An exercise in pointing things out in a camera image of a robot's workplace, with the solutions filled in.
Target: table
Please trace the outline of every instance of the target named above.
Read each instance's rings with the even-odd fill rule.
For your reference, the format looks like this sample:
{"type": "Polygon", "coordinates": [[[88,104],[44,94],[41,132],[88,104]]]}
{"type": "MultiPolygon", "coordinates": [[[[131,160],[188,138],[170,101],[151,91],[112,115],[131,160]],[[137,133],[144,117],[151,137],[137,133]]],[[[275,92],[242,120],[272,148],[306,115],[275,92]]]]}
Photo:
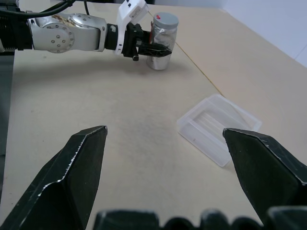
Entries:
{"type": "MultiPolygon", "coordinates": [[[[48,4],[21,1],[21,8],[38,11],[48,4]]],[[[90,13],[108,23],[115,23],[117,7],[89,4],[90,13]]],[[[152,209],[162,224],[174,215],[198,224],[201,211],[210,207],[229,219],[259,220],[233,165],[220,168],[177,133],[177,119],[219,91],[260,118],[261,132],[307,163],[303,151],[296,152],[305,147],[303,128],[293,126],[294,112],[303,121],[304,110],[284,100],[290,95],[300,102],[303,86],[286,74],[304,83],[305,68],[219,9],[150,9],[172,12],[180,21],[178,45],[165,71],[149,69],[144,58],[132,62],[110,51],[16,52],[0,222],[69,137],[96,125],[107,125],[109,134],[88,229],[96,212],[106,208],[152,209]],[[287,84],[296,90],[282,95],[287,84]]],[[[84,12],[83,3],[68,11],[84,12]]],[[[149,30],[150,21],[147,15],[142,27],[149,30]]]]}

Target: clear plastic container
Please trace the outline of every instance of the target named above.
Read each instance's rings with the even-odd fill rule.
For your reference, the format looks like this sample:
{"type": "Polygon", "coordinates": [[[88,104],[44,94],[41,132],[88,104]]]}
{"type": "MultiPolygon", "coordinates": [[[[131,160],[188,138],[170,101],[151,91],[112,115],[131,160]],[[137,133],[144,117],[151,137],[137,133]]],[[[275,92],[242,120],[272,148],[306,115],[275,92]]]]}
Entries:
{"type": "Polygon", "coordinates": [[[224,128],[258,131],[262,122],[222,95],[214,94],[177,121],[178,132],[219,166],[230,160],[224,128]]]}

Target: black cable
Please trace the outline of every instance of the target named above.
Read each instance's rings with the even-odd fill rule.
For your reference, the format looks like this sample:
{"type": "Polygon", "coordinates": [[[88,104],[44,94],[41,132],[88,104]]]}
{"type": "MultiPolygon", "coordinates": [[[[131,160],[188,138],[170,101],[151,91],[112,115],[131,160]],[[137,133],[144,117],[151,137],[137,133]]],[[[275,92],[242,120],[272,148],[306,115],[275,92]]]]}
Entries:
{"type": "Polygon", "coordinates": [[[87,15],[90,15],[89,11],[88,11],[88,8],[87,8],[87,0],[83,0],[84,2],[84,8],[85,8],[85,12],[87,15]]]}
{"type": "Polygon", "coordinates": [[[17,16],[25,19],[29,18],[40,18],[40,17],[47,17],[51,16],[57,13],[60,13],[61,11],[67,9],[70,7],[76,0],[70,0],[70,1],[64,1],[64,3],[60,2],[58,3],[60,7],[55,8],[55,6],[50,7],[49,10],[47,9],[46,11],[40,12],[40,13],[24,13],[24,12],[13,12],[13,11],[8,11],[8,10],[0,10],[0,16],[17,16]]]}

